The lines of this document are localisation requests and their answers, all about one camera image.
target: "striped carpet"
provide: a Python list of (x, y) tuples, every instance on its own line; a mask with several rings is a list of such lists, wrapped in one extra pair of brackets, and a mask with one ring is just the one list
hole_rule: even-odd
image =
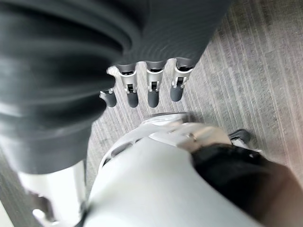
[[(303, 1), (236, 0), (193, 70), (182, 100), (169, 97), (174, 61), (164, 71), (157, 108), (148, 107), (145, 66), (137, 66), (139, 106), (128, 107), (121, 80), (118, 104), (93, 125), (91, 187), (103, 154), (151, 114), (191, 111), (226, 132), (254, 134), (252, 148), (289, 166), (303, 183)], [(117, 75), (116, 69), (110, 73)], [(15, 227), (35, 227), (15, 175), (0, 157), (0, 199)]]

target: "gray fabric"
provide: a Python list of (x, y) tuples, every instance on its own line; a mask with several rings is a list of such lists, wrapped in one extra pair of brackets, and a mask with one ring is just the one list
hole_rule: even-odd
[[(191, 74), (182, 100), (170, 100), (173, 61), (164, 71), (157, 108), (148, 107), (144, 64), (137, 68), (139, 105), (127, 104), (121, 80), (117, 106), (94, 124), (89, 143), (88, 186), (103, 154), (148, 116), (191, 111), (226, 132), (255, 134), (251, 147), (288, 165), (303, 183), (303, 2), (237, 0)], [(15, 227), (37, 226), (15, 175), (0, 156), (0, 199)]]

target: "metal joint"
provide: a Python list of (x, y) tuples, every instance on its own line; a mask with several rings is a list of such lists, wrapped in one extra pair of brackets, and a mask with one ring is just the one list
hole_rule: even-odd
[(189, 79), (189, 75), (193, 69), (190, 69), (188, 71), (180, 71), (177, 66), (174, 68), (174, 79), (171, 83), (173, 88), (176, 88), (177, 86), (180, 86), (181, 88), (184, 88), (186, 82)]
[(146, 69), (147, 86), (149, 92), (152, 92), (153, 90), (159, 91), (162, 82), (162, 76), (163, 76), (163, 70), (152, 72)]
[(127, 94), (137, 92), (137, 71), (135, 70), (131, 74), (119, 73), (122, 79), (124, 90)]

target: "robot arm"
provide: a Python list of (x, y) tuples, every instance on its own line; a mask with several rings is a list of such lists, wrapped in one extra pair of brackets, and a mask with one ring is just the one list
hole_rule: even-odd
[(0, 0), (0, 143), (37, 217), (73, 226), (84, 212), (91, 124), (106, 107), (99, 92), (115, 102), (107, 68), (117, 65), (127, 78), (135, 107), (134, 66), (146, 61), (156, 106), (160, 72), (176, 58), (177, 101), (230, 2)]

